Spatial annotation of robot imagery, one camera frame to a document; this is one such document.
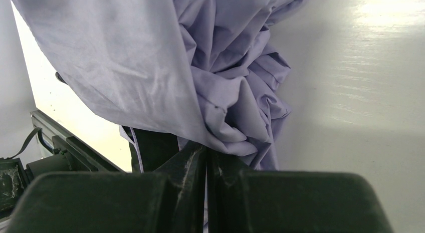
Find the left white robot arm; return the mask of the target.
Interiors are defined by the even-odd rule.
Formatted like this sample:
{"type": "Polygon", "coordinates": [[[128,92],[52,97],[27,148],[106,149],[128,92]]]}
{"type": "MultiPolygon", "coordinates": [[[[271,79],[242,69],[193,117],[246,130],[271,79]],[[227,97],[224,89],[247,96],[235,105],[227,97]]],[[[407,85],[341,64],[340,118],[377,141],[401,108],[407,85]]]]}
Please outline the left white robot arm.
{"type": "Polygon", "coordinates": [[[18,153],[1,158],[1,219],[11,215],[19,198],[36,177],[48,172],[73,170],[75,160],[72,155],[67,150],[51,148],[43,139],[42,128],[34,128],[18,153]],[[34,137],[37,137],[41,145],[53,155],[23,166],[18,156],[25,151],[34,137]]]}

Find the lavender folding umbrella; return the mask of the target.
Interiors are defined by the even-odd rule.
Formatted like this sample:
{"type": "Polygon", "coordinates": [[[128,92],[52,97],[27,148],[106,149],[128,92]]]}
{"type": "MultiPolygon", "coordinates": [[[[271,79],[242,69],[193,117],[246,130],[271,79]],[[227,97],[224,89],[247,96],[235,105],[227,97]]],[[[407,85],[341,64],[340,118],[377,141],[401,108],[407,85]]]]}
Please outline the lavender folding umbrella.
{"type": "Polygon", "coordinates": [[[306,0],[11,0],[65,83],[120,125],[148,171],[142,130],[278,168],[290,71],[270,27],[306,0]]]}

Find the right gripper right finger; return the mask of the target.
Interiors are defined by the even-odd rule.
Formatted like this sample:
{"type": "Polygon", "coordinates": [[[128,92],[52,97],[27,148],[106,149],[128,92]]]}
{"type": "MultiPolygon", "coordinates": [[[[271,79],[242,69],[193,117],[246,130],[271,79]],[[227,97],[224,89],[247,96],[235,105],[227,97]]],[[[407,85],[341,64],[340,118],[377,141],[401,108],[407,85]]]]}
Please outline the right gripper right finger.
{"type": "Polygon", "coordinates": [[[207,153],[210,232],[392,232],[371,185],[341,172],[257,171],[207,153]]]}

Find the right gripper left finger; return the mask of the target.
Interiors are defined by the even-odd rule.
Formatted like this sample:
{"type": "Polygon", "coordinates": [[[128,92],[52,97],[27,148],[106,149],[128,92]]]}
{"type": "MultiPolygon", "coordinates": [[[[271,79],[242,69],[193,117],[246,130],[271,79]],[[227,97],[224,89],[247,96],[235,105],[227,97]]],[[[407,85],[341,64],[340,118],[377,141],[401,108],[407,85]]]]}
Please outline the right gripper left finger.
{"type": "Polygon", "coordinates": [[[41,175],[7,232],[202,232],[205,153],[189,142],[153,172],[41,175]]]}

